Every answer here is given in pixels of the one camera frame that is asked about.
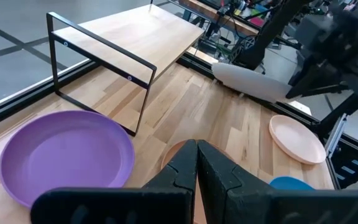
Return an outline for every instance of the wooden tabletop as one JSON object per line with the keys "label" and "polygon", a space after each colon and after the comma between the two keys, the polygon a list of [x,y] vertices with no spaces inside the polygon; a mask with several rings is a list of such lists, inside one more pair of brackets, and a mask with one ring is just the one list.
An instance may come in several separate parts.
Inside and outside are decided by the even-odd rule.
{"label": "wooden tabletop", "polygon": [[[206,17],[213,19],[215,22],[219,18],[217,14],[217,10],[213,9],[212,7],[207,6],[206,4],[199,2],[197,0],[179,0],[179,4],[189,7],[190,9],[197,11]],[[229,16],[224,16],[219,21],[220,24],[225,24],[229,26],[232,30],[237,28],[237,31],[244,35],[256,35],[258,34],[258,30],[252,27],[249,27],[242,22],[239,22],[235,19],[230,18]]]}
{"label": "wooden tabletop", "polygon": [[[113,120],[135,128],[145,90],[103,67],[64,87],[63,92]],[[79,110],[51,94],[0,122],[0,154],[9,138],[39,116]],[[275,113],[208,78],[174,63],[152,85],[139,133],[132,138],[135,166],[125,187],[141,187],[158,173],[175,143],[205,139],[225,150],[244,169],[269,182],[290,175],[316,189],[333,189],[326,163],[300,164],[272,141],[268,123]],[[29,210],[0,184],[0,223],[29,223]]]}
{"label": "wooden tabletop", "polygon": [[[157,66],[155,78],[203,34],[203,29],[155,5],[84,22],[80,26]],[[146,83],[151,78],[152,71],[145,65],[74,28],[54,33]]]}

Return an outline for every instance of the blue plate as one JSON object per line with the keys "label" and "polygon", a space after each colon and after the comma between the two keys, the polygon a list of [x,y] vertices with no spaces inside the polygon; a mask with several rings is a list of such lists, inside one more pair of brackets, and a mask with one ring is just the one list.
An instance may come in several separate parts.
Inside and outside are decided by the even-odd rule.
{"label": "blue plate", "polygon": [[279,190],[314,190],[307,183],[293,177],[277,177],[269,184]]}

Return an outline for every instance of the purple plate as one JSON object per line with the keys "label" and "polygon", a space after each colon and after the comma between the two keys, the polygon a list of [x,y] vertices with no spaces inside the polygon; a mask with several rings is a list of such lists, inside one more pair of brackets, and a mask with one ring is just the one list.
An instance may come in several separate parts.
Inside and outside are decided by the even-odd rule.
{"label": "purple plate", "polygon": [[20,129],[1,154],[0,179],[26,207],[57,187],[122,187],[134,166],[134,147],[113,120],[63,111]]}

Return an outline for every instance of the orange object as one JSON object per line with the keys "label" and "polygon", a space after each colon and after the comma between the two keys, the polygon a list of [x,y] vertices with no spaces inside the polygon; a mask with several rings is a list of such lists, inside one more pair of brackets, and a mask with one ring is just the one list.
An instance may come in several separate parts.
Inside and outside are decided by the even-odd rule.
{"label": "orange object", "polygon": [[[172,148],[168,150],[168,152],[164,155],[164,158],[161,163],[161,169],[163,169],[169,161],[173,158],[173,156],[179,151],[179,149],[186,143],[186,141],[181,141],[176,143]],[[227,156],[229,159],[231,157],[225,153],[224,151],[220,150],[221,153],[223,153],[225,156]],[[204,213],[204,205],[203,205],[203,199],[201,198],[201,191],[200,191],[200,185],[198,184],[198,178],[196,180],[196,198],[195,198],[195,209],[194,209],[194,224],[206,224],[206,218]]]}
{"label": "orange object", "polygon": [[290,157],[305,163],[325,161],[326,151],[319,139],[303,124],[283,115],[273,116],[269,131],[276,144]]}

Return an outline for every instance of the gray floor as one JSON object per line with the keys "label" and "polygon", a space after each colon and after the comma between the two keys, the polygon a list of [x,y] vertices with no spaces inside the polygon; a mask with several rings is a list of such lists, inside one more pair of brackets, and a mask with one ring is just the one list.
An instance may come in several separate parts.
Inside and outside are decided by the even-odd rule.
{"label": "gray floor", "polygon": [[[48,62],[49,49],[45,14],[50,11],[73,22],[84,22],[117,12],[148,4],[149,0],[0,0],[0,99],[15,93],[51,75]],[[154,1],[160,4],[165,0]],[[183,9],[173,4],[161,6],[163,9],[180,15]],[[56,28],[64,27],[56,22]],[[232,33],[225,30],[222,35],[233,39]],[[57,58],[60,68],[69,67],[85,59],[64,46],[57,44]],[[295,50],[282,46],[280,50],[267,49],[264,66],[267,75],[287,82],[296,68]],[[311,96],[298,101],[309,106],[313,116],[323,119],[331,112],[330,105],[337,107],[351,92]],[[346,133],[358,139],[358,112],[349,118]],[[358,189],[358,183],[352,186]]]}

